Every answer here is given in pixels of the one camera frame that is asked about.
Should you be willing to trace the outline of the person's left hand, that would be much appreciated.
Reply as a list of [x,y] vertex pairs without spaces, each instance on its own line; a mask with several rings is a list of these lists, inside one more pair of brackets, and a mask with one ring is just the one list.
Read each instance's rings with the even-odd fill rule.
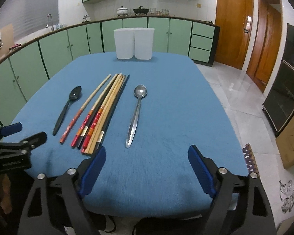
[[0,206],[5,214],[10,214],[13,207],[10,197],[11,182],[6,174],[0,174]]

